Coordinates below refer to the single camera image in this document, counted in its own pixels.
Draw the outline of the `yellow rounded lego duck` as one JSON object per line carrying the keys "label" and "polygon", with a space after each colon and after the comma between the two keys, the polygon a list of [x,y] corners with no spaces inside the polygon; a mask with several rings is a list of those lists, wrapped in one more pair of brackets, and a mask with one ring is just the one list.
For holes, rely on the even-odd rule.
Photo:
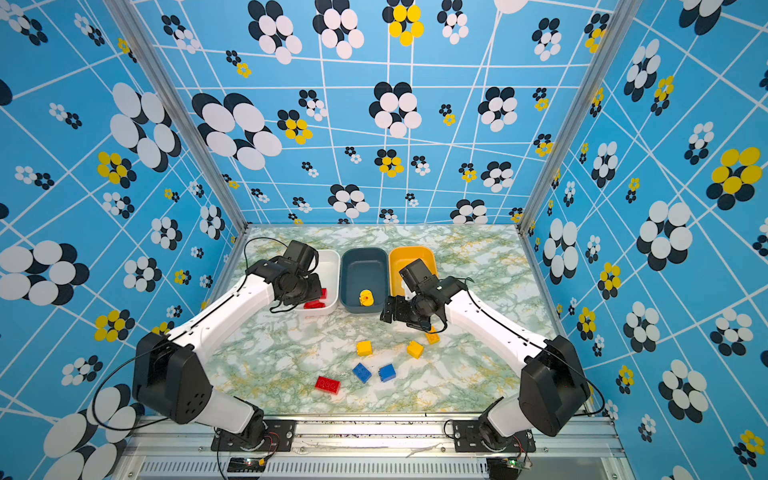
{"label": "yellow rounded lego duck", "polygon": [[363,307],[371,307],[375,303],[373,292],[369,289],[364,289],[359,294],[359,303]]}

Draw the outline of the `white plastic container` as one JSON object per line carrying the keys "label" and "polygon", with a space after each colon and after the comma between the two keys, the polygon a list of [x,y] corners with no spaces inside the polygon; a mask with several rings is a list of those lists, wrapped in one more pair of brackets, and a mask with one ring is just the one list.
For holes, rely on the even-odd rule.
{"label": "white plastic container", "polygon": [[326,297],[320,299],[323,304],[318,308],[302,307],[298,310],[301,319],[316,318],[330,315],[339,301],[340,255],[333,250],[319,250],[319,267],[315,272],[319,275],[321,286],[326,290]]}

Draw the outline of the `yellow plastic container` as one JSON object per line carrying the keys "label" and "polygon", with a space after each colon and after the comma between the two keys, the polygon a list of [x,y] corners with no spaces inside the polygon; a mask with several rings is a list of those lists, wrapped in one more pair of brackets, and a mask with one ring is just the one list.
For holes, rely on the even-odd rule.
{"label": "yellow plastic container", "polygon": [[399,272],[417,259],[422,260],[432,274],[438,275],[434,252],[425,246],[396,247],[389,253],[388,271],[392,296],[405,295],[404,283]]}

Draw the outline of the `dark teal plastic container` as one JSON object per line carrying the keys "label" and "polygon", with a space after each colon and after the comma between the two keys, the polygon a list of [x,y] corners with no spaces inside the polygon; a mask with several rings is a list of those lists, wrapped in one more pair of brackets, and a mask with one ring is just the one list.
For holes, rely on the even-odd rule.
{"label": "dark teal plastic container", "polygon": [[[359,296],[369,290],[371,306],[363,306]],[[376,247],[354,248],[341,257],[339,299],[352,314],[380,314],[389,295],[388,254]]]}

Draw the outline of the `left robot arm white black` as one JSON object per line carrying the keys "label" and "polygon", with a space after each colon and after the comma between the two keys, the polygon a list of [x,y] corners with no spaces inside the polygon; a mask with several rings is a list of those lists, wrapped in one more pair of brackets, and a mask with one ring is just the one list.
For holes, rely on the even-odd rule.
{"label": "left robot arm white black", "polygon": [[198,423],[228,433],[248,448],[267,436],[259,407],[216,389],[205,365],[246,320],[276,303],[288,309],[321,298],[319,253],[298,241],[281,255],[255,261],[221,298],[168,334],[137,344],[134,398],[177,424]]}

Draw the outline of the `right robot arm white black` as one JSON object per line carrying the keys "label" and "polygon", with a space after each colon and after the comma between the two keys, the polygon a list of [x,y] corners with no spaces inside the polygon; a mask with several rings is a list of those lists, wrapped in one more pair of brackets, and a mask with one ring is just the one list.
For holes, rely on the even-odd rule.
{"label": "right robot arm white black", "polygon": [[472,292],[465,280],[433,274],[416,259],[399,271],[404,296],[390,296],[380,319],[399,321],[425,333],[458,327],[487,345],[519,378],[519,391],[479,416],[482,441],[494,451],[517,433],[536,429],[554,437],[591,397],[573,344],[548,339],[504,317]]}

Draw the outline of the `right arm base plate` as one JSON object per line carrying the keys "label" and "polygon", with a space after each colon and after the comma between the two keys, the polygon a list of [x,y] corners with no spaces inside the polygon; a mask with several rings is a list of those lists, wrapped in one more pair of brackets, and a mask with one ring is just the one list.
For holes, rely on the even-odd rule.
{"label": "right arm base plate", "polygon": [[457,453],[505,453],[516,456],[537,450],[531,430],[516,432],[508,438],[489,442],[480,431],[478,420],[448,420],[444,432],[453,440]]}

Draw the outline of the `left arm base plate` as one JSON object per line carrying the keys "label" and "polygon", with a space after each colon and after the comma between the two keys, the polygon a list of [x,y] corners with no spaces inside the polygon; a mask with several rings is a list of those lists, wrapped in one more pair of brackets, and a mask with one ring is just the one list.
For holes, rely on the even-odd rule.
{"label": "left arm base plate", "polygon": [[267,418],[258,430],[260,436],[246,440],[220,429],[214,431],[210,450],[216,452],[289,452],[296,436],[297,422],[284,418]]}

